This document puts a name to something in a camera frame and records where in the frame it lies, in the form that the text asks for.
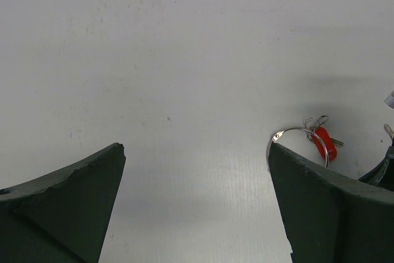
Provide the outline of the silver keyring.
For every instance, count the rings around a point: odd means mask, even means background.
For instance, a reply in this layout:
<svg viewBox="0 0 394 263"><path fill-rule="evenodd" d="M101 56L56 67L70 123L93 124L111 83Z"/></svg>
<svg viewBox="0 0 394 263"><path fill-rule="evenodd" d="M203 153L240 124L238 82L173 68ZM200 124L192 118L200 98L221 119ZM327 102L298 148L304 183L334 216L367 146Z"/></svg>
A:
<svg viewBox="0 0 394 263"><path fill-rule="evenodd" d="M269 157L273 153L274 144L282 144L288 149L293 148L297 153L301 153L302 156L311 156L312 160L320 158L322 167L328 168L331 161L328 160L327 156L325 159L321 157L318 149L311 140L312 133L316 128L294 126L274 132L267 144L267 163L270 162Z"/></svg>

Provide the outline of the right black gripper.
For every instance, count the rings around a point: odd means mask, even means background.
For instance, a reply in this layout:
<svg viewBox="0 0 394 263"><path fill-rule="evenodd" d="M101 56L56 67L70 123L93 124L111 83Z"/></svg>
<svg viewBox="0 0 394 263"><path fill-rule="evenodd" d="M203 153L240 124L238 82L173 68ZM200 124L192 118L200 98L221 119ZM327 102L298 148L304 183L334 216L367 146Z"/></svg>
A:
<svg viewBox="0 0 394 263"><path fill-rule="evenodd" d="M384 159L371 171L358 179L360 182L393 191L393 146L389 146Z"/></svg>

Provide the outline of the green tag key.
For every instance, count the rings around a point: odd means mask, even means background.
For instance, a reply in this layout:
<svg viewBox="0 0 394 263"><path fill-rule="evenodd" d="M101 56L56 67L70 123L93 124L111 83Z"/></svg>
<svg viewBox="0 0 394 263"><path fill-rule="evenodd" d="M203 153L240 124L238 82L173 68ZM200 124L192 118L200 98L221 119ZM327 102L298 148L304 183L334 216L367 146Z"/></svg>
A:
<svg viewBox="0 0 394 263"><path fill-rule="evenodd" d="M394 131L388 124L384 124L384 130L389 135L389 137L394 140Z"/></svg>

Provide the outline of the red tag key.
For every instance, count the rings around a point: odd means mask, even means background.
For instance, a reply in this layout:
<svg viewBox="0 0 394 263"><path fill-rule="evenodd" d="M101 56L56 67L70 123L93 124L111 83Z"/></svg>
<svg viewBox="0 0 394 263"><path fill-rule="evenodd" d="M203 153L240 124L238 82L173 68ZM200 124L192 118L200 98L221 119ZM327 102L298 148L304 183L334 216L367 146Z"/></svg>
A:
<svg viewBox="0 0 394 263"><path fill-rule="evenodd" d="M327 130L321 126L314 130L311 140L321 157L325 159L327 156L329 161L334 161L337 158L337 147L344 146L343 142L330 137Z"/></svg>

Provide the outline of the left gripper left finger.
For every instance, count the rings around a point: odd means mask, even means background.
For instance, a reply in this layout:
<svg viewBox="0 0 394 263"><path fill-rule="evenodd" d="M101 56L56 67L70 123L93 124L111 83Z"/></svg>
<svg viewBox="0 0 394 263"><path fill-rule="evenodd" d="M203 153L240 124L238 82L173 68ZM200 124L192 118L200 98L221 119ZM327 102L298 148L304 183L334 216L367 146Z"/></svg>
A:
<svg viewBox="0 0 394 263"><path fill-rule="evenodd" d="M113 143L1 189L1 262L98 262L125 163Z"/></svg>

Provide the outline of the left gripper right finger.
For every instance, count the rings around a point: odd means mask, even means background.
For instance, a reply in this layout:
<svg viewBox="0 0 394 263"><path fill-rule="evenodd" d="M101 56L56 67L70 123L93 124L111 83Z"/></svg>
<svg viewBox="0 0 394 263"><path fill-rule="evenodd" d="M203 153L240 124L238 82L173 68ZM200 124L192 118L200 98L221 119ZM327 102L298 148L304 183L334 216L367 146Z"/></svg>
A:
<svg viewBox="0 0 394 263"><path fill-rule="evenodd" d="M280 144L269 160L293 262L393 262L393 191Z"/></svg>

